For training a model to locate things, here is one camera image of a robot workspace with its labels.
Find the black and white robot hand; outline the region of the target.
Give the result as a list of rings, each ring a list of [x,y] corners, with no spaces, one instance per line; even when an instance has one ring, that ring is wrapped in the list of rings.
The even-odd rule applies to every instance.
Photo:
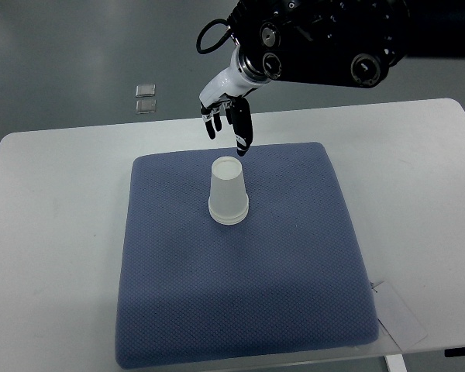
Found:
[[[218,73],[201,91],[201,115],[210,139],[222,130],[220,115],[226,114],[236,138],[236,152],[244,156],[253,142],[253,123],[246,97],[270,79],[258,72],[240,46],[232,52],[230,65]]]

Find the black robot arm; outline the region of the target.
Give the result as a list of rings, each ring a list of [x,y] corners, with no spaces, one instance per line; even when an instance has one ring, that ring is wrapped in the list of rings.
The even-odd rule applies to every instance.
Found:
[[[227,18],[253,73],[372,88],[405,55],[404,1],[240,1]]]

